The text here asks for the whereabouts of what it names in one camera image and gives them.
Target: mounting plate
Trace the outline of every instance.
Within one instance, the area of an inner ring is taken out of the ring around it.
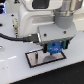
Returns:
[[[66,56],[63,52],[56,53],[56,54],[50,54],[50,53],[43,53],[42,50],[33,51],[26,53],[26,58],[28,60],[28,64],[30,68],[41,66],[43,64],[59,61],[66,59]]]
[[[72,23],[72,26],[68,29],[59,28],[56,24],[43,25],[38,27],[38,31],[41,44],[69,40],[73,38],[77,32],[74,23]]]

